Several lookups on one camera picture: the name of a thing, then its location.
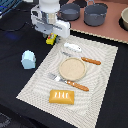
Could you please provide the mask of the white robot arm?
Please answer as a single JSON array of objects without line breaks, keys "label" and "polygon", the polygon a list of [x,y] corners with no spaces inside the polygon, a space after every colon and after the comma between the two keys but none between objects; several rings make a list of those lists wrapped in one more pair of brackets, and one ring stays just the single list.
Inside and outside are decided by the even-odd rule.
[{"label": "white robot arm", "polygon": [[39,4],[31,9],[35,29],[46,35],[54,33],[67,38],[70,35],[70,23],[58,19],[59,10],[59,0],[39,0]]}]

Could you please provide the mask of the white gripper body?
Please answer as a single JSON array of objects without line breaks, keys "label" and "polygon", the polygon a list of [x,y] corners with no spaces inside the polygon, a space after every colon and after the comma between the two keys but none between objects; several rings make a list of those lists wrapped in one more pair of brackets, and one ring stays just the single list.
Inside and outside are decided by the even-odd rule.
[{"label": "white gripper body", "polygon": [[58,20],[56,13],[45,13],[38,7],[33,7],[31,9],[31,20],[35,30],[44,35],[54,33],[63,38],[67,38],[70,35],[70,23]]}]

